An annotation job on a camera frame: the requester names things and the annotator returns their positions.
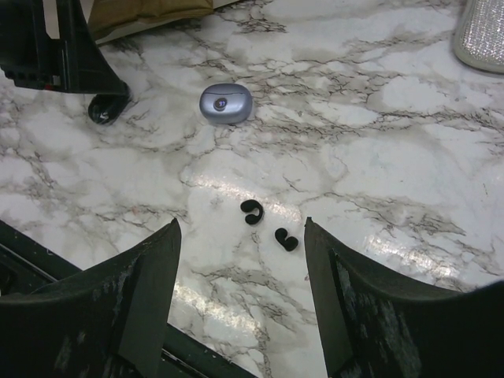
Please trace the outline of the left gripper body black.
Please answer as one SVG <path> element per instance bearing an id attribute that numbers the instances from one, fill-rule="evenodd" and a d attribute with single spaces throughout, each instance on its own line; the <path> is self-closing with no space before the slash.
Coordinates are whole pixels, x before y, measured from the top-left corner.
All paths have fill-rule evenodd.
<path id="1" fill-rule="evenodd" d="M 42 1 L 1 2 L 1 71 L 17 87 L 77 91 L 78 1 L 57 1 L 59 37 L 46 30 Z"/>

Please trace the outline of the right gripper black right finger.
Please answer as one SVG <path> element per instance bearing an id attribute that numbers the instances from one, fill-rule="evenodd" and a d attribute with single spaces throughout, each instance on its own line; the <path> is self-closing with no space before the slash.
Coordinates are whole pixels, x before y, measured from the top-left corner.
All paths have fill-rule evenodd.
<path id="1" fill-rule="evenodd" d="M 328 376 L 502 376 L 502 282 L 470 292 L 423 283 L 311 220 L 304 245 Z"/>

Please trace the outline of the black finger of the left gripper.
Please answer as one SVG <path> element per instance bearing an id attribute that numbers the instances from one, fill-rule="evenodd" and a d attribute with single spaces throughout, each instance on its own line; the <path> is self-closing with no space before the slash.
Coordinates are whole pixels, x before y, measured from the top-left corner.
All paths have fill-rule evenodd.
<path id="1" fill-rule="evenodd" d="M 58 3 L 61 87 L 66 93 L 126 95 L 125 83 L 93 40 L 79 1 Z"/>

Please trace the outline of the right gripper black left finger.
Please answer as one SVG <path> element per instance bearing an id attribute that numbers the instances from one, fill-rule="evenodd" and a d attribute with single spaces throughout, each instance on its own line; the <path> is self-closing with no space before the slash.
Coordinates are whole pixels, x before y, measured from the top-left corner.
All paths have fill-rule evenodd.
<path id="1" fill-rule="evenodd" d="M 1 297 L 4 377 L 155 377 L 181 230 L 177 220 L 80 272 L 51 256 L 28 285 Z"/>

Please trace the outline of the black earbud charging case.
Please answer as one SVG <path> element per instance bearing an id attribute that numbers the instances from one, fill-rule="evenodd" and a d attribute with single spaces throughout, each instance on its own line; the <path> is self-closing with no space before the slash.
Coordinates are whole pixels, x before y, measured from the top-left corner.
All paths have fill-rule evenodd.
<path id="1" fill-rule="evenodd" d="M 112 124 L 130 101 L 129 95 L 97 94 L 88 106 L 88 116 L 98 125 Z"/>

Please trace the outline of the purple earbud charging case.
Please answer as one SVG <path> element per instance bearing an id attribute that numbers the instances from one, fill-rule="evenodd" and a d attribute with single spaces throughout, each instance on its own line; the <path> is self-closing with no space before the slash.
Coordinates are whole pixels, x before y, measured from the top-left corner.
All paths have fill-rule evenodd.
<path id="1" fill-rule="evenodd" d="M 207 87 L 199 99 L 199 109 L 211 124 L 239 124 L 252 114 L 250 91 L 237 83 L 218 83 Z"/>

